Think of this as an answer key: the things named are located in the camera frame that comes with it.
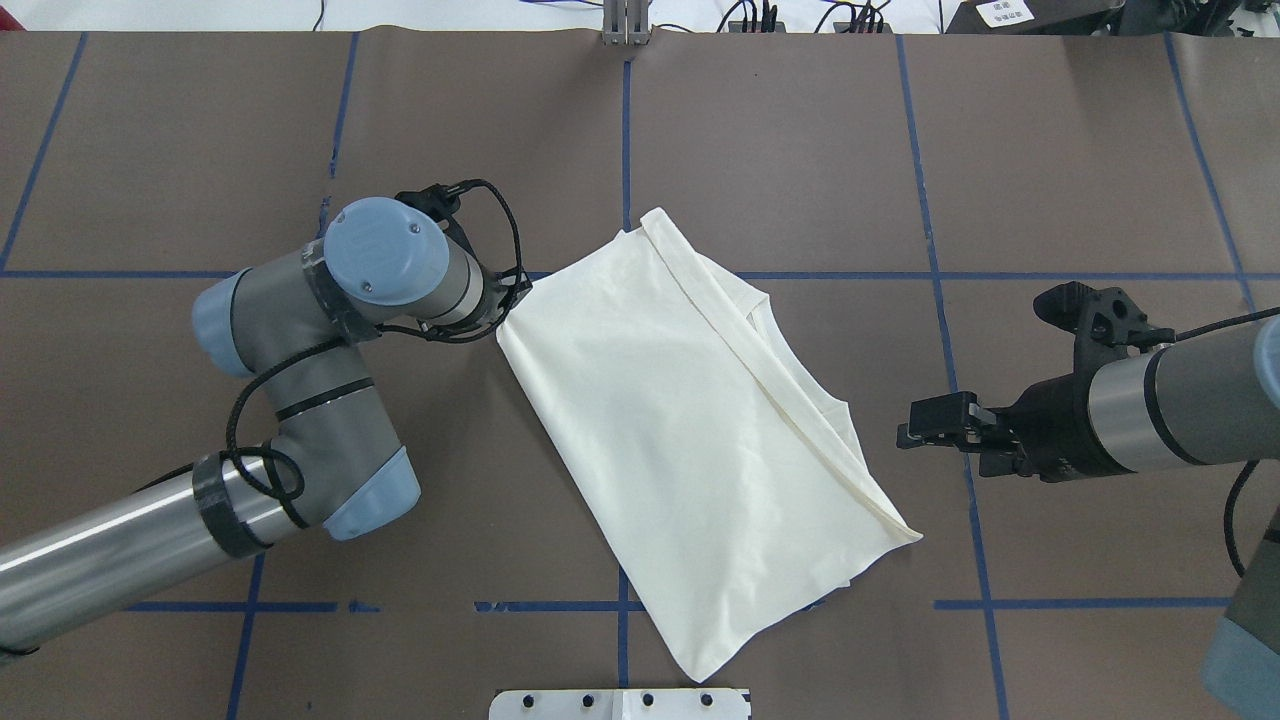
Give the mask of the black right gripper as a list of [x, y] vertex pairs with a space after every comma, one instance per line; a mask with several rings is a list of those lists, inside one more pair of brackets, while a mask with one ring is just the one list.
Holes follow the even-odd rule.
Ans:
[[1091, 420], [1093, 379], [1103, 366], [1175, 340], [1153, 325], [1119, 287], [1057, 284], [1033, 301], [1036, 315], [1074, 338], [1073, 370], [1029, 386], [1006, 407], [983, 407], [969, 391], [911, 402], [896, 429], [901, 450], [952, 447], [979, 459], [980, 477], [1038, 477], [1065, 482], [1130, 473], [1107, 451]]

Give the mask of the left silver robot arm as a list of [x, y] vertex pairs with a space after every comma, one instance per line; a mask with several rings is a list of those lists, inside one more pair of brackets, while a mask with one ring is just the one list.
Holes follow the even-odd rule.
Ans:
[[5, 546], [3, 662], [302, 530], [352, 541], [406, 515], [421, 484], [364, 346], [484, 340], [530, 287], [509, 201], [468, 178], [356, 200], [205, 290], [195, 337], [244, 383], [219, 447]]

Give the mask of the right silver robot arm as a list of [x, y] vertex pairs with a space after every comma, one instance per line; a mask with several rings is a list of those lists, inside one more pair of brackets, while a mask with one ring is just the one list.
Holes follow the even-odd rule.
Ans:
[[1069, 374], [1006, 407], [973, 392], [918, 400], [900, 448], [952, 447], [982, 477], [1048, 483], [1240, 464], [1245, 482], [1279, 451], [1277, 310], [1178, 332], [1119, 287], [1057, 284], [1036, 315], [1074, 338]]

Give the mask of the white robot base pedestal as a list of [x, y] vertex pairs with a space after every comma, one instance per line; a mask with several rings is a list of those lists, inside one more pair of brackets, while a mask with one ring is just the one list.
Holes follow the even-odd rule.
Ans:
[[735, 688], [503, 691], [489, 719], [751, 719], [750, 693]]

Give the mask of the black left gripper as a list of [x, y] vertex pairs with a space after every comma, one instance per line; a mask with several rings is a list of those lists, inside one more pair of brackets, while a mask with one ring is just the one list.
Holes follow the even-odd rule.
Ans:
[[[506, 214], [513, 241], [515, 264], [503, 272], [492, 272], [480, 263], [465, 228], [456, 219], [461, 197], [485, 190]], [[532, 288], [524, 264], [524, 250], [515, 214], [502, 192], [488, 179], [463, 179], [453, 184], [431, 184], [419, 191], [399, 191], [396, 201], [422, 213], [436, 223], [451, 247], [460, 250], [466, 270], [465, 287], [454, 305], [439, 316], [417, 318], [419, 328], [397, 327], [410, 336], [490, 336], [506, 323], [509, 313]]]

